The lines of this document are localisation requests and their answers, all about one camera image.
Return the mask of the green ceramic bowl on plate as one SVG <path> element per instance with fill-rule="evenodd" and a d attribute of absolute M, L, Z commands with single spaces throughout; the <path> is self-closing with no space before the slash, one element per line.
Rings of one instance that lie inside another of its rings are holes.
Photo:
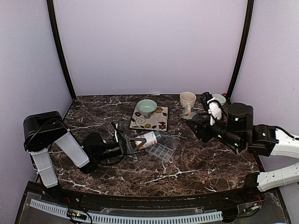
<path fill-rule="evenodd" d="M 144 118 L 148 119 L 156 111 L 157 103 L 154 100 L 143 99 L 137 103 L 136 108 Z"/>

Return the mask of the small green bowl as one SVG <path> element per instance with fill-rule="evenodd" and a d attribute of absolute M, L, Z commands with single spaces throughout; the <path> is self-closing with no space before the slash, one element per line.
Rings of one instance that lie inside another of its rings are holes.
<path fill-rule="evenodd" d="M 226 103 L 226 98 L 221 94 L 213 93 L 212 97 L 219 101 L 221 105 L 224 105 Z"/>

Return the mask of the right black frame post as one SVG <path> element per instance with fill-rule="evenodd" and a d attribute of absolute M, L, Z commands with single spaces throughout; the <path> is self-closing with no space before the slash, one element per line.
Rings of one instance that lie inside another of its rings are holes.
<path fill-rule="evenodd" d="M 233 69 L 232 77 L 228 86 L 227 90 L 227 97 L 231 99 L 233 95 L 233 91 L 236 85 L 236 81 L 241 69 L 241 64 L 243 60 L 243 56 L 245 53 L 246 45 L 247 45 L 247 39 L 249 36 L 249 30 L 250 30 L 250 25 L 251 25 L 251 19 L 252 19 L 252 14 L 253 14 L 253 7 L 254 7 L 254 0 L 248 0 L 247 1 L 247 7 L 246 7 L 246 14 L 245 14 L 245 19 L 244 19 L 244 25 L 243 25 L 243 30 L 242 30 L 242 36 L 240 40 L 240 46 L 238 49 L 238 54 L 236 57 L 236 62 L 235 66 Z"/>

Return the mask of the clear plastic pill organizer box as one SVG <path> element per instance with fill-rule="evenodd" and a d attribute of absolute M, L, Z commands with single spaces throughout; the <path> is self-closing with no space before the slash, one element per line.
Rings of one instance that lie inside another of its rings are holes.
<path fill-rule="evenodd" d="M 180 139 L 167 132 L 158 131 L 158 143 L 145 148 L 145 151 L 163 161 L 169 161 L 177 149 Z"/>

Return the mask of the left black frame post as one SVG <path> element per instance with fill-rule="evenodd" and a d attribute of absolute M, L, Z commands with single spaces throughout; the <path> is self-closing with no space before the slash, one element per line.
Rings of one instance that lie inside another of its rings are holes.
<path fill-rule="evenodd" d="M 72 100 L 74 100 L 77 96 L 71 81 L 71 76 L 69 74 L 68 68 L 67 68 L 67 63 L 66 63 L 66 59 L 64 56 L 64 51 L 63 51 L 63 47 L 62 47 L 62 43 L 61 43 L 61 39 L 60 39 L 60 35 L 59 35 L 59 30 L 58 30 L 58 23 L 57 23 L 57 18 L 56 18 L 56 13 L 55 13 L 55 7 L 54 7 L 54 1 L 53 0 L 46 0 L 47 2 L 47 8 L 48 8 L 48 14 L 49 14 L 49 19 L 50 19 L 50 25 L 51 25 L 51 30 L 52 30 L 52 35 L 54 38 L 54 43 L 56 46 L 56 51 L 57 51 L 57 55 L 58 55 L 58 59 L 60 62 L 60 66 L 63 72 L 63 76 L 68 88 L 68 92 L 72 98 Z"/>

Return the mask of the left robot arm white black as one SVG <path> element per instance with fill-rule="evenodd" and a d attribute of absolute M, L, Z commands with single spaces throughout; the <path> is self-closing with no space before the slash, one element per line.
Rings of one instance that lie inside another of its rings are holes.
<path fill-rule="evenodd" d="M 80 143 L 57 111 L 35 114 L 24 119 L 24 149 L 30 154 L 42 184 L 48 188 L 49 198 L 55 203 L 66 200 L 66 193 L 58 187 L 59 181 L 49 154 L 51 145 L 57 145 L 82 173 L 89 174 L 99 165 L 117 164 L 107 163 L 107 160 L 124 158 L 145 145 L 145 138 L 124 138 L 119 126 L 113 124 L 116 142 L 105 143 L 100 133 L 93 132 Z"/>

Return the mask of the black front table rail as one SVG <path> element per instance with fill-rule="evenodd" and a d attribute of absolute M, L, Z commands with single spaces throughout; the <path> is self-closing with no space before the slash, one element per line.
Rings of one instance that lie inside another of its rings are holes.
<path fill-rule="evenodd" d="M 263 204 L 265 199 L 264 193 L 243 188 L 218 193 L 164 197 L 110 196 L 67 189 L 62 189 L 61 193 L 62 196 L 57 198 L 58 201 L 63 201 L 65 197 L 68 197 L 72 206 L 90 210 L 100 210 L 105 207 L 128 210 L 168 210 L 197 207 L 202 207 L 205 210 L 229 210 L 236 209 L 243 203 Z"/>

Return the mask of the square floral ceramic plate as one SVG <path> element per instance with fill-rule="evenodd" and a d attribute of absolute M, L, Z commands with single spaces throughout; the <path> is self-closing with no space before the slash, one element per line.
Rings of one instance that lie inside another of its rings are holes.
<path fill-rule="evenodd" d="M 145 118 L 135 106 L 129 128 L 144 131 L 167 131 L 168 116 L 169 108 L 167 106 L 158 106 L 149 118 Z"/>

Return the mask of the orange pill bottle grey cap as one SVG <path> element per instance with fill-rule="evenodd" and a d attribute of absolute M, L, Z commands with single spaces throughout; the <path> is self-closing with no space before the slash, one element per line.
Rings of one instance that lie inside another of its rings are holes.
<path fill-rule="evenodd" d="M 143 135 L 136 136 L 136 138 L 146 140 L 145 143 L 143 143 L 142 141 L 135 141 L 136 146 L 139 146 L 140 144 L 142 144 L 142 146 L 140 146 L 138 148 L 138 150 L 143 150 L 147 147 L 150 147 L 150 146 L 153 146 L 153 145 L 157 144 L 158 143 L 158 136 L 159 136 L 158 131 L 152 131 L 152 132 L 149 132 L 149 133 L 146 133 L 146 134 L 143 134 Z"/>

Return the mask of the beige ceramic mug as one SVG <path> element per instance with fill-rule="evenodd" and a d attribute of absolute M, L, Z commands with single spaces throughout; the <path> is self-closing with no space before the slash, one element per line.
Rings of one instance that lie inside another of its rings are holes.
<path fill-rule="evenodd" d="M 187 119 L 189 114 L 193 111 L 196 99 L 196 95 L 191 92 L 185 91 L 180 94 L 181 118 Z"/>

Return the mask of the black frame post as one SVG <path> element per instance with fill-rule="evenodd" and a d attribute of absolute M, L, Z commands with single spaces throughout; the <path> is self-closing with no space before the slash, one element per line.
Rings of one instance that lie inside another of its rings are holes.
<path fill-rule="evenodd" d="M 49 19 L 50 19 L 50 25 L 51 25 L 51 30 L 52 30 L 52 35 L 54 38 L 54 43 L 56 46 L 56 51 L 57 51 L 57 55 L 58 55 L 58 59 L 60 62 L 60 66 L 63 72 L 63 76 L 68 88 L 68 92 L 72 98 L 72 100 L 74 100 L 77 96 L 71 81 L 71 76 L 69 74 L 68 68 L 67 68 L 67 63 L 66 63 L 66 59 L 64 56 L 64 51 L 63 51 L 63 47 L 62 47 L 62 43 L 61 43 L 61 39 L 60 39 L 60 35 L 59 35 L 59 30 L 58 30 L 58 23 L 57 23 L 57 18 L 56 18 L 56 13 L 55 13 L 55 7 L 54 7 L 54 1 L 53 0 L 46 0 L 47 2 L 47 8 L 48 8 L 48 14 L 49 14 Z"/>
<path fill-rule="evenodd" d="M 236 57 L 236 62 L 235 66 L 233 69 L 232 77 L 228 86 L 227 90 L 227 97 L 231 99 L 233 95 L 233 91 L 236 85 L 236 81 L 241 69 L 241 64 L 243 60 L 243 56 L 245 53 L 246 45 L 247 45 L 247 39 L 249 36 L 249 30 L 250 30 L 250 25 L 251 25 L 251 19 L 252 19 L 252 14 L 253 14 L 253 7 L 254 7 L 254 0 L 248 0 L 247 1 L 247 7 L 246 7 L 246 14 L 245 14 L 245 19 L 244 19 L 244 25 L 243 25 L 243 30 L 242 30 L 242 36 L 240 40 L 240 46 L 238 49 L 238 54 Z"/>

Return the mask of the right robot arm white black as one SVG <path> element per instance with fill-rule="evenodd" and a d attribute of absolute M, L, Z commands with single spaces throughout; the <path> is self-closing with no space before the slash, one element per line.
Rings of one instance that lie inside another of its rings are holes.
<path fill-rule="evenodd" d="M 253 124 L 253 107 L 243 103 L 232 103 L 227 108 L 226 120 L 223 109 L 216 100 L 209 101 L 204 114 L 192 112 L 186 119 L 195 136 L 204 143 L 216 138 L 235 154 L 243 150 L 254 155 L 299 157 L 299 137 L 278 126 Z M 299 165 L 268 172 L 256 172 L 246 176 L 244 188 L 238 198 L 249 202 L 256 196 L 256 190 L 269 189 L 298 182 Z"/>

